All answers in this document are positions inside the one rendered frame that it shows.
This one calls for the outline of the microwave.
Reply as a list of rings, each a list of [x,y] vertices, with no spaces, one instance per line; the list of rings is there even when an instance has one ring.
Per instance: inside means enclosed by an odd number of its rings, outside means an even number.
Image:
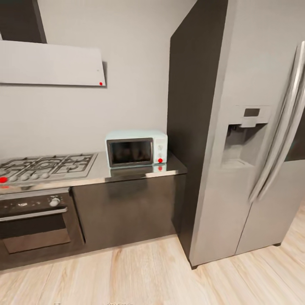
[[[159,129],[110,130],[105,137],[108,166],[166,163],[167,139]]]

